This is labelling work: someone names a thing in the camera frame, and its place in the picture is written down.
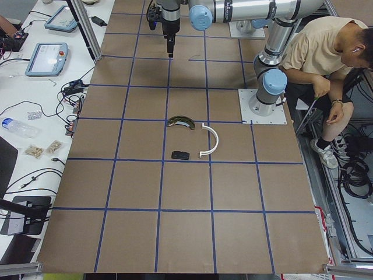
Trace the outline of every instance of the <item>hand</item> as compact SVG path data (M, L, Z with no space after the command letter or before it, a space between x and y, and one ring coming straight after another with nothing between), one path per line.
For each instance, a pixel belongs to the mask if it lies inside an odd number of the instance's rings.
M312 84L314 86L315 98L322 97L330 91L330 81L323 76L315 75Z
M335 124L340 121L344 116L343 106L339 102L335 102L330 110L329 117L326 120L326 124Z

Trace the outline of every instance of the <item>person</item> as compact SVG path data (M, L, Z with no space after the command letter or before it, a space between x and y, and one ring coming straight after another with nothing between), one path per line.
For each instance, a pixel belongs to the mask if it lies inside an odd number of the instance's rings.
M0 36L13 36L18 30L11 24L8 19L0 15Z
M360 20L325 16L310 21L289 42L279 68L286 74L290 112L297 99L323 111L321 137L310 142L328 168L337 168L330 143L353 114L352 101L343 94L344 79L352 68L373 66L373 30Z

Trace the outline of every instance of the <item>shoe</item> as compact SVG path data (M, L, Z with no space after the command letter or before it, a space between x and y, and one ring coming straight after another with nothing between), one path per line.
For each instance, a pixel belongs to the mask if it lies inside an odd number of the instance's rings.
M312 139L310 141L311 148L314 150L316 153L319 154L320 160L323 165L325 165L329 169L334 169L338 167L338 161L336 157L333 154L332 149L330 148L330 145L327 146L324 150L320 149L316 145L317 139Z

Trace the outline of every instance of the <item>sock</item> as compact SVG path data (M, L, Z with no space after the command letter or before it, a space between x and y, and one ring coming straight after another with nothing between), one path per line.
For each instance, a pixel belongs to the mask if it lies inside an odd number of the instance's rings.
M325 149L327 146L330 145L330 142L328 141L325 141L324 139L322 139L321 137L317 140L316 142L316 146L319 147L320 149Z

